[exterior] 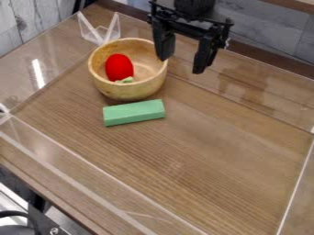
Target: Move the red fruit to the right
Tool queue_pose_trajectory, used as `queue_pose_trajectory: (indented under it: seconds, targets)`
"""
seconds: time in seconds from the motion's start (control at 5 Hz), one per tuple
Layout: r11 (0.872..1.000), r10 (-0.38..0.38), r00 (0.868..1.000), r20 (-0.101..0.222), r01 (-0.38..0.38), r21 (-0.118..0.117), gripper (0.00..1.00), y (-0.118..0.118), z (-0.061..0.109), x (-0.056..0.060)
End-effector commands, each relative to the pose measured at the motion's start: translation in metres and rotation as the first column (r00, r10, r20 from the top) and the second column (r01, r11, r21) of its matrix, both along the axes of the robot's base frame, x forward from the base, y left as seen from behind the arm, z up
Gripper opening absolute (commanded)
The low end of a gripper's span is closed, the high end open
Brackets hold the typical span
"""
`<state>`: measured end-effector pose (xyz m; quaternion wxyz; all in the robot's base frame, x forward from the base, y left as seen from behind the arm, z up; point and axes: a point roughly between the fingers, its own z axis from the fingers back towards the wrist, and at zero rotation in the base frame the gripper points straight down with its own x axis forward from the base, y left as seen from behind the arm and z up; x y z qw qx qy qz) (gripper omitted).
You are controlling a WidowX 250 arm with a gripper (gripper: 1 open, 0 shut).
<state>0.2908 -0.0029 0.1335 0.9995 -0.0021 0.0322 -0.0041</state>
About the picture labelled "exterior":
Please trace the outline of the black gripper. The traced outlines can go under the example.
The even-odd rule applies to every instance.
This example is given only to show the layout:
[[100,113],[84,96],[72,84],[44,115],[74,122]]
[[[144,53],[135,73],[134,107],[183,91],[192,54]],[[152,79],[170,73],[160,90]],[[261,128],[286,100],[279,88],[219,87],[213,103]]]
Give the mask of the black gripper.
[[192,72],[203,73],[226,47],[234,22],[217,11],[217,0],[150,0],[148,22],[152,26],[158,58],[164,62],[175,50],[175,33],[200,39]]

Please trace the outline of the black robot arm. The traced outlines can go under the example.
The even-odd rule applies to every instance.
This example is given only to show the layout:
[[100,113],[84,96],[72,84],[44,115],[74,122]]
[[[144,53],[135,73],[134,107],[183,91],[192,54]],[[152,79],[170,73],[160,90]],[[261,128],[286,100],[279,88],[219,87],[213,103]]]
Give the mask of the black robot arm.
[[164,62],[174,55],[175,35],[180,34],[199,42],[192,72],[203,73],[218,50],[229,47],[233,19],[217,12],[217,0],[150,0],[148,3],[158,58]]

